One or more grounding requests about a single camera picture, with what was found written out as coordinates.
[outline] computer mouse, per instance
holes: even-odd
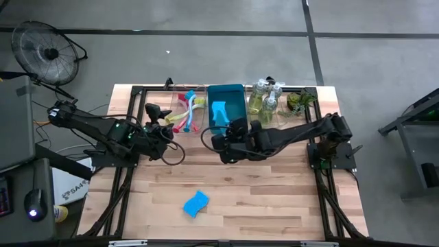
[[[47,205],[42,189],[33,189],[25,196],[25,210],[29,220],[39,222],[47,214]]]

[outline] clear plastic bottle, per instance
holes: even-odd
[[[285,86],[284,82],[276,82],[273,85],[273,87],[271,88],[271,90],[268,92],[269,96],[270,96],[271,92],[274,92],[275,98],[276,98],[276,103],[277,103],[277,100],[279,99],[279,97],[282,95],[282,86]]]
[[[253,92],[248,100],[248,110],[250,114],[257,114],[262,107],[262,97],[267,91],[268,82],[264,79],[259,79],[257,83],[253,85]]]
[[[262,103],[262,109],[258,113],[258,119],[262,124],[268,124],[273,120],[273,112],[277,108],[276,93],[271,92]]]

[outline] blue container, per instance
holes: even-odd
[[[242,84],[229,84],[209,86],[207,88],[207,99],[209,102],[209,126],[223,126],[224,119],[217,116],[217,122],[213,121],[213,102],[226,102],[225,109],[227,118],[230,121],[238,118],[245,118],[247,121],[246,112],[246,97],[244,94],[244,87]],[[212,129],[213,134],[225,133],[226,129]]]

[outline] electric fan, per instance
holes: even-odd
[[[84,51],[81,58],[78,57],[75,46]],[[12,51],[17,62],[26,71],[22,75],[28,75],[37,85],[71,98],[59,86],[70,83],[78,74],[80,61],[87,59],[84,48],[51,25],[26,21],[12,33]],[[20,74],[2,72],[0,77],[3,75],[3,79],[8,79],[11,73]]]

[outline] desk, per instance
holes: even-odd
[[[126,114],[132,86],[115,85],[108,114]],[[322,115],[340,112],[334,87],[318,86],[317,92]],[[168,109],[171,94],[149,92],[146,101],[158,104],[162,110]],[[143,116],[142,122],[149,121],[145,113]],[[292,118],[283,128],[304,123],[304,117]],[[216,153],[201,144],[199,137],[177,134],[174,140],[186,149],[183,164],[172,167],[141,157],[132,179],[123,238],[324,239],[316,180],[309,169],[306,141],[291,144],[266,161],[225,165]],[[176,162],[180,155],[180,151],[170,150],[166,151],[165,158]],[[114,173],[114,168],[105,168],[92,178],[78,234],[87,231],[106,208]],[[367,235],[355,180],[344,170],[333,173],[340,207],[357,229]],[[192,219],[183,212],[182,206],[199,189],[210,201]],[[118,211],[116,208],[114,222]],[[328,212],[331,230],[336,233],[333,212],[331,209]]]

